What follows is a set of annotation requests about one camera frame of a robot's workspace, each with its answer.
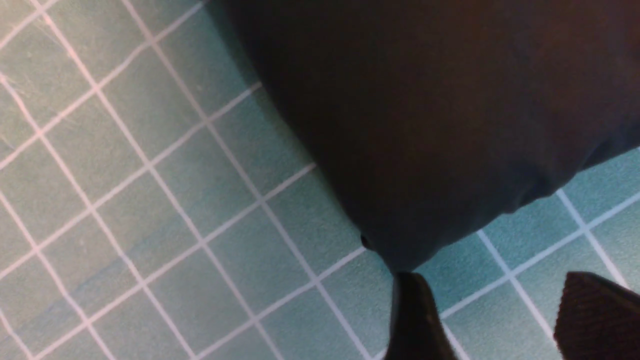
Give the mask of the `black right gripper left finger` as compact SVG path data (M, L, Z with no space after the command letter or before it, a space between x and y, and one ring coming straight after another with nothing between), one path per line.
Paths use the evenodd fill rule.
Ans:
M393 276L390 340L386 360L455 360L457 354L439 317L434 294L422 275Z

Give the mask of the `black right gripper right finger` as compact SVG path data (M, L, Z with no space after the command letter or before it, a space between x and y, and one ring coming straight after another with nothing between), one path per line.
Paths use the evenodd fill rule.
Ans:
M553 337L564 360L638 360L640 296L593 272L567 272Z

